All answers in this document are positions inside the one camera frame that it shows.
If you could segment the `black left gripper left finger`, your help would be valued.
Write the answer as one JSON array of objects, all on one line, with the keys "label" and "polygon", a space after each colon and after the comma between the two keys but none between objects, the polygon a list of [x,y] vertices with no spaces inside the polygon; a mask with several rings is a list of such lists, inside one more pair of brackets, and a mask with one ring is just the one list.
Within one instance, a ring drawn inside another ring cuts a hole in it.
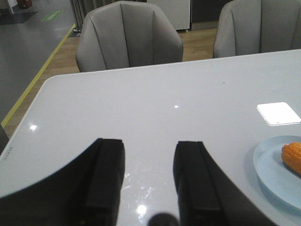
[{"label": "black left gripper left finger", "polygon": [[97,139],[57,172],[0,200],[3,226],[114,226],[125,172],[118,139]]}]

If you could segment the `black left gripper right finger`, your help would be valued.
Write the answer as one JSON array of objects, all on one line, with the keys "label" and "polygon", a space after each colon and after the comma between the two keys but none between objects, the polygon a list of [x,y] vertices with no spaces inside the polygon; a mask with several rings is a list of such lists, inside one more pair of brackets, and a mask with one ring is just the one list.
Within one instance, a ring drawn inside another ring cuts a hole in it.
[{"label": "black left gripper right finger", "polygon": [[225,175],[202,142],[178,142],[173,173],[180,225],[274,225]]}]

